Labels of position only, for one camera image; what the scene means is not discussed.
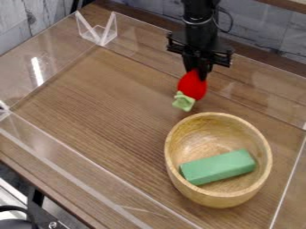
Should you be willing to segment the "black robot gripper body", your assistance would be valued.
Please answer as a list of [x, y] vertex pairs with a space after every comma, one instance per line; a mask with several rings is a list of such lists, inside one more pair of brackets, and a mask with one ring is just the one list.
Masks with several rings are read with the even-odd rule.
[[213, 38], [198, 37], [195, 41], [187, 36], [183, 30], [170, 31], [166, 35], [169, 44], [167, 50], [177, 54], [193, 54], [198, 59], [209, 57], [213, 64], [230, 67], [233, 64], [234, 48], [222, 42], [218, 35]]

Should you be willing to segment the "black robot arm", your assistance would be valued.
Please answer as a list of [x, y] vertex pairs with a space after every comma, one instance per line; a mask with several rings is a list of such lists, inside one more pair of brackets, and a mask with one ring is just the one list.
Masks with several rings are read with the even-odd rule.
[[186, 71], [207, 79], [214, 65], [230, 67], [234, 48], [222, 42], [220, 32], [229, 33], [234, 19], [221, 7], [221, 0], [182, 0], [185, 28], [167, 34], [167, 50], [182, 55]]

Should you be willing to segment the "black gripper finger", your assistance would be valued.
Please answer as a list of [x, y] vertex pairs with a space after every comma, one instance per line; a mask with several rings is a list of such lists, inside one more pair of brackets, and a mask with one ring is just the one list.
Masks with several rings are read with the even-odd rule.
[[198, 58], [189, 53], [182, 54], [186, 71], [190, 72], [198, 68]]
[[213, 60], [209, 57], [201, 57], [198, 59], [198, 76], [203, 81], [207, 79], [207, 75], [213, 70]]

